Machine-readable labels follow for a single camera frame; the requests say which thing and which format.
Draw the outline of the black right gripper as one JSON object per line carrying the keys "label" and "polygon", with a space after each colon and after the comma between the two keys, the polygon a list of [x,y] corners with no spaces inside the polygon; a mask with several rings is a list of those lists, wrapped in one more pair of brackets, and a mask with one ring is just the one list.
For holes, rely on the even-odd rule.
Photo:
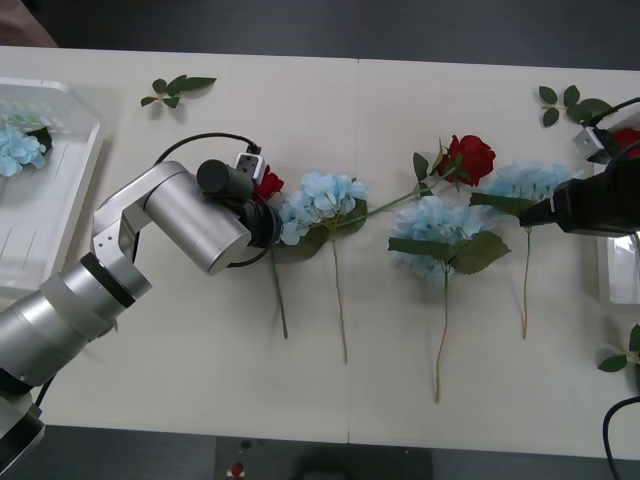
{"label": "black right gripper", "polygon": [[630,174],[606,172],[573,179],[519,219],[523,228],[556,223],[566,233],[630,235],[639,230],[639,182]]}

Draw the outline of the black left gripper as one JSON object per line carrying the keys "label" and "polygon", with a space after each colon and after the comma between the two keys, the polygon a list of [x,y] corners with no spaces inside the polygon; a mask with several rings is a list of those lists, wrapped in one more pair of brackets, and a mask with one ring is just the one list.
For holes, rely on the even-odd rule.
{"label": "black left gripper", "polygon": [[249,200],[239,210],[239,220],[250,232],[251,247],[271,247],[277,237],[278,219],[273,208],[264,200]]}

